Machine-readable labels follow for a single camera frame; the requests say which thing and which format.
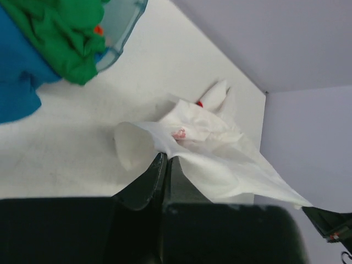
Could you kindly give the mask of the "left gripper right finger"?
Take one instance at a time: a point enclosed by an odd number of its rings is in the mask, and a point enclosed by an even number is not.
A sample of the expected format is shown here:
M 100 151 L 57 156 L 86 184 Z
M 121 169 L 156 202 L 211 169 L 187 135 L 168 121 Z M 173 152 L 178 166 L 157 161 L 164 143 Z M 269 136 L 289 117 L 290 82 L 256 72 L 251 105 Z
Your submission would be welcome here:
M 168 161 L 164 178 L 163 203 L 211 204 L 198 188 L 185 176 L 179 157 Z

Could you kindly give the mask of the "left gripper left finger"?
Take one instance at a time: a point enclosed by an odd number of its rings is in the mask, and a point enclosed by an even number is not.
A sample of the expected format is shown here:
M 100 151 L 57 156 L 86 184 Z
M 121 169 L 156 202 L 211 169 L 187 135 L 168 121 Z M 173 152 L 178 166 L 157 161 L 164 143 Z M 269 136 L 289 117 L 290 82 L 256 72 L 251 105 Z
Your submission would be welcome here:
M 148 169 L 132 183 L 112 198 L 130 211 L 141 211 L 147 207 L 154 196 L 160 196 L 167 169 L 167 156 L 158 153 Z

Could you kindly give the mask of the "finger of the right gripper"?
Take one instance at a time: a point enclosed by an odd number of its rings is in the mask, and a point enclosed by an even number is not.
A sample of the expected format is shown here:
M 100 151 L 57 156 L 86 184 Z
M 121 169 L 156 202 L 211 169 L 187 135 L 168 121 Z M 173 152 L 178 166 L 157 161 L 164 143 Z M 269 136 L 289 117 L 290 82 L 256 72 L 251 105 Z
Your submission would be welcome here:
M 302 207 L 302 210 L 328 243 L 351 244 L 351 213 L 337 213 L 315 207 Z

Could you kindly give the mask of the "white t-shirt with red print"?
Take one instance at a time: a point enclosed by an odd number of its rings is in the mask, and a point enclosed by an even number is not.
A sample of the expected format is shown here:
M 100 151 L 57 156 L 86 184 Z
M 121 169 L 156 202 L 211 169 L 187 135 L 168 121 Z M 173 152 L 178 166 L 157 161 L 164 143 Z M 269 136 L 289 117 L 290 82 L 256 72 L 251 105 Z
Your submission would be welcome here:
M 177 158 L 186 178 L 212 202 L 259 195 L 311 206 L 263 157 L 234 115 L 235 89 L 219 81 L 195 103 L 177 100 L 157 122 L 119 123 L 117 156 L 128 172 L 147 168 L 158 153 Z

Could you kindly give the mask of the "blue t-shirt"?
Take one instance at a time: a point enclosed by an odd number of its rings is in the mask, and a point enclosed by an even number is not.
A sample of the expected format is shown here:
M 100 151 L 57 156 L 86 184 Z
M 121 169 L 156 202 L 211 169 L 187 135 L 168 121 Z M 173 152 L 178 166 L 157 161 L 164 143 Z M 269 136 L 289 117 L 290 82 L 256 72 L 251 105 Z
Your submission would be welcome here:
M 33 114 L 41 106 L 37 88 L 60 79 L 1 8 L 1 123 Z

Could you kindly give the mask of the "translucent teal plastic basket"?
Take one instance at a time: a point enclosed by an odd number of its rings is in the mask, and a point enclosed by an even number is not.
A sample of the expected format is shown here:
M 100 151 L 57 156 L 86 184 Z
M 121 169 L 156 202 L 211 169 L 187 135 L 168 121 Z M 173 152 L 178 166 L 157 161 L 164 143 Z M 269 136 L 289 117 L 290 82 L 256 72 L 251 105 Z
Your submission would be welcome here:
M 122 55 L 124 46 L 147 4 L 147 0 L 112 0 L 104 5 L 101 27 L 107 48 L 98 57 L 98 72 L 111 67 Z

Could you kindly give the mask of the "green t-shirt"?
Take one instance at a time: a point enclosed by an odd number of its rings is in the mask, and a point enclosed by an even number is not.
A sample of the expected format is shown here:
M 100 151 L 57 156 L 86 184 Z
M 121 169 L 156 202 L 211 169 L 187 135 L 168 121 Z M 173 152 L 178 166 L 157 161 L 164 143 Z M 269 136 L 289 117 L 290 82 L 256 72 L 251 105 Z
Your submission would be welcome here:
M 1 1 L 1 6 L 63 79 L 85 85 L 106 50 L 100 23 L 106 1 Z

